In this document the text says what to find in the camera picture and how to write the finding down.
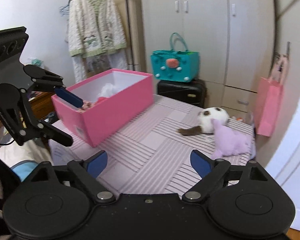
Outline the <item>pink floral scrunchie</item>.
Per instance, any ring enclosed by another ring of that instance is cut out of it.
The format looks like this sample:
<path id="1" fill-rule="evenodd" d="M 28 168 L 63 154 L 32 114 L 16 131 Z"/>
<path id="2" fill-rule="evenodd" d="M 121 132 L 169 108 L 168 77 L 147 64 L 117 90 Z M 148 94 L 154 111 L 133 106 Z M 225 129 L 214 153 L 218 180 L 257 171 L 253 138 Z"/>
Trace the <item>pink floral scrunchie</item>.
<path id="1" fill-rule="evenodd" d="M 81 110 L 86 111 L 86 110 L 88 110 L 88 109 L 91 109 L 94 105 L 95 105 L 94 102 L 83 101 L 83 105 L 82 105 L 82 107 L 81 107 Z"/>

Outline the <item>teal felt tote bag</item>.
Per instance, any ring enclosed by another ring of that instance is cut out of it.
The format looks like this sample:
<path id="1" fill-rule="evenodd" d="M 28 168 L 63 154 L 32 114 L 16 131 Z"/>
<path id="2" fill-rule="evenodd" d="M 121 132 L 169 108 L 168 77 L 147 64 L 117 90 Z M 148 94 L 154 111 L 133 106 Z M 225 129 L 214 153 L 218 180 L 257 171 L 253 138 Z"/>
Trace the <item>teal felt tote bag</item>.
<path id="1" fill-rule="evenodd" d="M 175 36 L 183 44 L 184 51 L 175 50 Z M 170 36 L 170 50 L 155 50 L 150 58 L 153 74 L 158 80 L 191 82 L 198 76 L 200 55 L 196 51 L 190 51 L 178 33 Z"/>

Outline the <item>striped table cloth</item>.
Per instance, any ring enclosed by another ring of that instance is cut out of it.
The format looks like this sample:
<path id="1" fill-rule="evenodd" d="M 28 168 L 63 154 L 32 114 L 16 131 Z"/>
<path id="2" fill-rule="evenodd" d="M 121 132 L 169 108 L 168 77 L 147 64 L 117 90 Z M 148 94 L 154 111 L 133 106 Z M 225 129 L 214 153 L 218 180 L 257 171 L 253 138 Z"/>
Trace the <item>striped table cloth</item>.
<path id="1" fill-rule="evenodd" d="M 79 137 L 70 147 L 50 141 L 53 163 L 85 160 L 104 150 L 108 163 L 97 180 L 112 193 L 182 195 L 200 181 L 190 164 L 191 151 L 210 156 L 215 150 L 213 135 L 185 137 L 177 131 L 196 125 L 199 112 L 199 107 L 157 95 L 148 109 L 96 147 Z"/>

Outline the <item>clear plastic bag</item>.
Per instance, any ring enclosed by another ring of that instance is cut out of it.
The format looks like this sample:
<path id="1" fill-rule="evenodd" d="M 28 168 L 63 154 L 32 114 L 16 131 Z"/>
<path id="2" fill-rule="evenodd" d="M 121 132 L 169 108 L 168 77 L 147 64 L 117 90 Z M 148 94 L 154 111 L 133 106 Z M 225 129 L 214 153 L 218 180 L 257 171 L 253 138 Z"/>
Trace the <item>clear plastic bag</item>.
<path id="1" fill-rule="evenodd" d="M 100 93 L 97 96 L 97 100 L 103 100 L 106 98 L 110 98 L 118 92 L 117 86 L 112 83 L 106 83 L 102 88 Z"/>

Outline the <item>cream green knit cardigan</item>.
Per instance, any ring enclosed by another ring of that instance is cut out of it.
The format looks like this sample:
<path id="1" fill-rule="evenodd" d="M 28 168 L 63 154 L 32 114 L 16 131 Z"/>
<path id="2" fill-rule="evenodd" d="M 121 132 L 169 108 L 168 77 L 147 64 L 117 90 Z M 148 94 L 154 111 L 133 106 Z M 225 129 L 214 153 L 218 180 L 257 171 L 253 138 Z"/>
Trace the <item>cream green knit cardigan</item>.
<path id="1" fill-rule="evenodd" d="M 68 45 L 71 56 L 82 58 L 125 49 L 125 32 L 114 0 L 72 0 Z"/>

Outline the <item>purple plush toy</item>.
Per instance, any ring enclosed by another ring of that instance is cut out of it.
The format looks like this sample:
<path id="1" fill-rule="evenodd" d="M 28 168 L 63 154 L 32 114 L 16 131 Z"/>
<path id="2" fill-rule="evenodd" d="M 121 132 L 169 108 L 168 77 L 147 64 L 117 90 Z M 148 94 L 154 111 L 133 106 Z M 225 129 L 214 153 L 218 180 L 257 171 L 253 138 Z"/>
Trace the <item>purple plush toy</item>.
<path id="1" fill-rule="evenodd" d="M 217 119 L 211 120 L 214 127 L 215 151 L 211 159 L 237 156 L 250 151 L 253 137 L 221 124 Z"/>

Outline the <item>pink paper gift bag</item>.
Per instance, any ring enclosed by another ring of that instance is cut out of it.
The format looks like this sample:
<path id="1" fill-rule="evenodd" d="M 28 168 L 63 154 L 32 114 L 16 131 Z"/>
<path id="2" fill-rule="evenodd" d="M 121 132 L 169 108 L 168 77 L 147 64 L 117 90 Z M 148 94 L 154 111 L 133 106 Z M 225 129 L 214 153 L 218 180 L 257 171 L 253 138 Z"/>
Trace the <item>pink paper gift bag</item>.
<path id="1" fill-rule="evenodd" d="M 268 78 L 260 78 L 254 108 L 256 134 L 271 137 L 283 98 L 283 85 L 289 66 L 288 56 L 281 54 Z"/>

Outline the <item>white brown plush toy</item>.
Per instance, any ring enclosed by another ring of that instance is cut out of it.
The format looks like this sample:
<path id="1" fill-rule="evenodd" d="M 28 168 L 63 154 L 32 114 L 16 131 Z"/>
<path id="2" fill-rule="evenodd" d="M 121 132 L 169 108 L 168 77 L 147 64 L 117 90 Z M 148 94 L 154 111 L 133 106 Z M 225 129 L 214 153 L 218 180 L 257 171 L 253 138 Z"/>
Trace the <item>white brown plush toy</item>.
<path id="1" fill-rule="evenodd" d="M 199 125 L 189 129 L 179 128 L 177 132 L 183 136 L 194 136 L 200 134 L 213 134 L 214 126 L 212 120 L 218 120 L 222 125 L 226 125 L 229 115 L 226 110 L 220 107 L 209 107 L 198 113 Z"/>

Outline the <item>beige wardrobe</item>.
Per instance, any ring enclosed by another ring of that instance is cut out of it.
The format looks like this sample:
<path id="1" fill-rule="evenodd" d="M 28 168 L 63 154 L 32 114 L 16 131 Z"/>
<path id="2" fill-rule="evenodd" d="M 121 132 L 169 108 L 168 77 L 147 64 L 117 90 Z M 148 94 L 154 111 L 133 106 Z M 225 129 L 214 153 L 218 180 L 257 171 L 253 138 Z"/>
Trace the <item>beige wardrobe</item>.
<path id="1" fill-rule="evenodd" d="M 200 55 L 198 76 L 208 106 L 250 112 L 274 47 L 274 0 L 136 0 L 142 25 L 140 69 L 152 70 L 154 50 L 179 33 Z"/>

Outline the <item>white door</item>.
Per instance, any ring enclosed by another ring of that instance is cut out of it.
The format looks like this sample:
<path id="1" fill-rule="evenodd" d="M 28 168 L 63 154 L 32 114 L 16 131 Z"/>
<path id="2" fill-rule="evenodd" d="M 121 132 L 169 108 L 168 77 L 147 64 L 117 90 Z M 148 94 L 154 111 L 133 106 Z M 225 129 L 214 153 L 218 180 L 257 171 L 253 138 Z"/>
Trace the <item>white door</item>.
<path id="1" fill-rule="evenodd" d="M 266 170 L 293 201 L 296 215 L 291 227 L 300 231 L 300 99 L 292 121 Z"/>

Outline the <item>black suitcase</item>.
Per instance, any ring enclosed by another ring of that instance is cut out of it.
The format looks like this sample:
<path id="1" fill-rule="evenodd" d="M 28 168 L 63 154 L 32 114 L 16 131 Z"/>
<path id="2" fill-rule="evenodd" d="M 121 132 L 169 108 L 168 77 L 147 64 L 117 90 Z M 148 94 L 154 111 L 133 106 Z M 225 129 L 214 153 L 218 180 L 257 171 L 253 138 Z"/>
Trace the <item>black suitcase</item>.
<path id="1" fill-rule="evenodd" d="M 205 82 L 200 79 L 193 79 L 191 82 L 161 80 L 157 84 L 157 94 L 203 108 L 207 88 Z"/>

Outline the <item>pink cardboard box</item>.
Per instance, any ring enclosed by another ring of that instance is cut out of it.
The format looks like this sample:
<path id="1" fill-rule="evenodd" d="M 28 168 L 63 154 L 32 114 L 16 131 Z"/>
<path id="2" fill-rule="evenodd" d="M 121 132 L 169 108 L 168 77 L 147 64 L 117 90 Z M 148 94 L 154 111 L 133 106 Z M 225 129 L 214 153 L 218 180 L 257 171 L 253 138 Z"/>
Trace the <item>pink cardboard box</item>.
<path id="1" fill-rule="evenodd" d="M 98 101 L 97 96 L 106 83 L 117 86 L 118 92 Z M 153 103 L 153 75 L 110 69 L 69 87 L 68 91 L 95 105 L 79 112 L 70 103 L 53 95 L 51 99 L 56 113 L 69 131 L 95 147 Z"/>

